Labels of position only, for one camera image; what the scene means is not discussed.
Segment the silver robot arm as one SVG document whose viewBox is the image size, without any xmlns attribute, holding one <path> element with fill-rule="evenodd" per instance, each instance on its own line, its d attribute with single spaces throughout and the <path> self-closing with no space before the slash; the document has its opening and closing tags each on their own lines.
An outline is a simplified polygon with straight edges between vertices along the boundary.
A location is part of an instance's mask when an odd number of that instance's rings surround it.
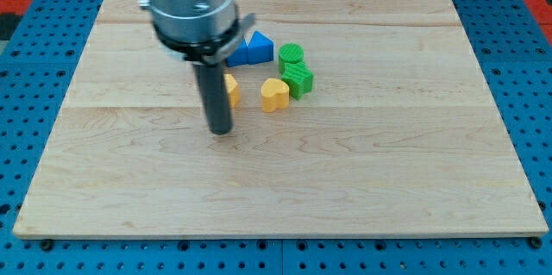
<svg viewBox="0 0 552 275">
<path fill-rule="evenodd" d="M 167 51 L 193 65 L 211 133 L 233 128 L 226 88 L 226 59 L 241 45 L 255 15 L 240 17 L 235 0 L 140 0 Z"/>
</svg>

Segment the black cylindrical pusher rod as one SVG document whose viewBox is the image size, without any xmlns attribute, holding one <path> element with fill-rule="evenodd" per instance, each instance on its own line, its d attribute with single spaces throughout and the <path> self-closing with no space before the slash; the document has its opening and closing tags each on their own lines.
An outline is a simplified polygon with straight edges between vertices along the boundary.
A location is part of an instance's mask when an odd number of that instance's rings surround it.
<svg viewBox="0 0 552 275">
<path fill-rule="evenodd" d="M 208 66 L 194 62 L 192 66 L 211 133 L 216 135 L 229 133 L 233 128 L 233 120 L 223 64 Z"/>
</svg>

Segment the blue block behind arm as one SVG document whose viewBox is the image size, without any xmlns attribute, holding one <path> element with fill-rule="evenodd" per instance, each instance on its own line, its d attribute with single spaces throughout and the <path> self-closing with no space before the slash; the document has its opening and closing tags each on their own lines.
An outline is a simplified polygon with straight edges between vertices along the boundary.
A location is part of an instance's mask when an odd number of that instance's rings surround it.
<svg viewBox="0 0 552 275">
<path fill-rule="evenodd" d="M 227 67 L 242 66 L 248 63 L 248 45 L 245 39 L 241 40 L 238 48 L 226 59 Z"/>
</svg>

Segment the black clamp ring mount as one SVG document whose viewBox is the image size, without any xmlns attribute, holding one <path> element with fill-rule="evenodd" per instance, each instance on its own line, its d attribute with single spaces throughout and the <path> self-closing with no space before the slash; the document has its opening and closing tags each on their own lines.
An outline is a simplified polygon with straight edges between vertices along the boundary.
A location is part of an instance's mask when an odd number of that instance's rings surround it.
<svg viewBox="0 0 552 275">
<path fill-rule="evenodd" d="M 255 13 L 236 19 L 224 33 L 203 42 L 176 41 L 164 34 L 156 24 L 154 32 L 166 53 L 176 60 L 213 66 L 224 62 L 244 40 L 245 33 L 255 24 Z"/>
</svg>

